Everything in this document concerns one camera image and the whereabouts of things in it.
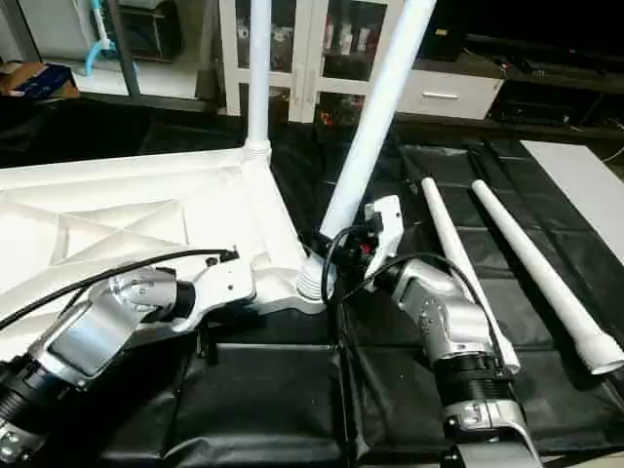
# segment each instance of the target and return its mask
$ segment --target white plastic tube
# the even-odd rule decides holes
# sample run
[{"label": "white plastic tube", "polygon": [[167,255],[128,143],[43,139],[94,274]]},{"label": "white plastic tube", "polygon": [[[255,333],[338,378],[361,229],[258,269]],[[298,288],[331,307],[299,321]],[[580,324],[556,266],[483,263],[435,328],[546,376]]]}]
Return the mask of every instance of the white plastic tube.
[{"label": "white plastic tube", "polygon": [[262,152],[270,149],[268,113],[271,0],[252,0],[250,34],[250,108],[246,146],[252,151]]},{"label": "white plastic tube", "polygon": [[615,339],[601,330],[489,187],[482,180],[477,180],[472,189],[557,313],[589,371],[601,374],[622,367],[624,352]]},{"label": "white plastic tube", "polygon": [[[517,373],[520,370],[520,361],[518,360],[516,351],[514,351],[513,345],[500,330],[498,322],[496,322],[496,317],[489,306],[488,297],[481,286],[481,282],[477,278],[475,269],[470,262],[470,258],[468,258],[468,254],[461,243],[461,239],[459,239],[457,229],[455,229],[455,225],[452,223],[449,211],[447,210],[447,206],[445,205],[442,195],[438,190],[436,182],[433,178],[427,177],[422,180],[421,185],[425,194],[427,206],[429,207],[429,212],[431,212],[433,222],[436,226],[436,231],[438,232],[438,237],[440,238],[440,243],[445,251],[445,256],[461,269],[475,289],[475,293],[477,294],[479,301],[482,303],[484,311],[486,312],[494,337],[500,346],[500,352],[502,354],[502,360],[505,367],[511,373]],[[454,272],[451,272],[451,274],[457,283],[462,286],[466,296],[475,301],[475,297],[472,297],[461,278],[459,278]]]},{"label": "white plastic tube", "polygon": [[[353,223],[435,5],[436,0],[407,0],[403,7],[321,225],[329,238]],[[321,297],[321,259],[316,255],[303,266],[297,289],[310,299]]]}]

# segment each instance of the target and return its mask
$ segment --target white tube end cap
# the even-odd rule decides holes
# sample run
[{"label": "white tube end cap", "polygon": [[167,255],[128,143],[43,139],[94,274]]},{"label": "white tube end cap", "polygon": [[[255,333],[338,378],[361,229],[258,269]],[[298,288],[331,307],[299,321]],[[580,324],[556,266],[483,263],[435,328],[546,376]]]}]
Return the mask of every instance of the white tube end cap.
[{"label": "white tube end cap", "polygon": [[624,366],[624,351],[604,332],[576,341],[576,351],[592,375],[613,372]]},{"label": "white tube end cap", "polygon": [[271,158],[271,141],[268,139],[256,141],[247,138],[245,140],[245,149],[254,158],[265,158],[267,160]]},{"label": "white tube end cap", "polygon": [[[328,290],[331,293],[333,291],[333,284],[335,282],[335,269],[330,270],[330,277],[328,278]],[[299,272],[299,276],[296,279],[296,290],[303,297],[308,300],[321,300],[321,276],[323,274],[323,261],[322,259],[312,253],[306,260]]]}]

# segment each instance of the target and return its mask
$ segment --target black cable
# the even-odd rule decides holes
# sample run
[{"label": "black cable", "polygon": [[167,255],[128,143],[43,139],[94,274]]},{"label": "black cable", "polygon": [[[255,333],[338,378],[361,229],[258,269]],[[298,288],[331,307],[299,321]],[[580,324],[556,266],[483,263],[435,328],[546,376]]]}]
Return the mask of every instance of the black cable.
[{"label": "black cable", "polygon": [[39,299],[25,305],[17,312],[5,317],[0,320],[0,331],[14,324],[21,318],[30,314],[34,310],[37,310],[39,307],[42,307],[53,300],[57,300],[59,297],[63,297],[64,295],[71,293],[76,290],[81,290],[82,288],[88,288],[94,283],[98,281],[106,280],[112,276],[122,275],[124,273],[128,273],[129,271],[136,270],[138,268],[142,268],[144,266],[151,265],[153,263],[160,263],[161,261],[172,260],[174,258],[182,258],[184,256],[193,256],[193,255],[226,255],[231,254],[231,251],[227,251],[225,249],[194,249],[189,251],[182,252],[173,252],[173,253],[164,253],[162,255],[152,256],[150,258],[146,258],[144,260],[135,261],[132,263],[126,263],[125,265],[118,266],[116,268],[110,268],[108,270],[104,270],[101,273],[97,273],[96,275],[85,278],[84,280],[77,281],[72,283],[64,288],[60,288],[54,292],[51,292]]},{"label": "black cable", "polygon": [[328,291],[328,282],[330,278],[330,269],[332,268],[332,257],[336,248],[342,241],[342,239],[349,234],[356,232],[362,229],[363,226],[359,224],[354,224],[353,226],[345,227],[344,229],[338,231],[333,240],[331,240],[330,247],[328,248],[327,254],[325,255],[325,259],[323,260],[323,271],[321,273],[321,299],[323,303],[329,307],[330,306],[330,293]]},{"label": "black cable", "polygon": [[65,312],[67,312],[76,302],[78,302],[78,299],[82,296],[82,294],[84,294],[87,290],[89,289],[88,286],[85,286],[83,288],[81,288],[80,290],[78,290],[78,292],[73,295],[71,297],[71,299],[69,299],[69,301],[65,304],[65,306],[62,308],[62,310],[60,311],[60,314],[58,314],[59,317],[61,317]]}]

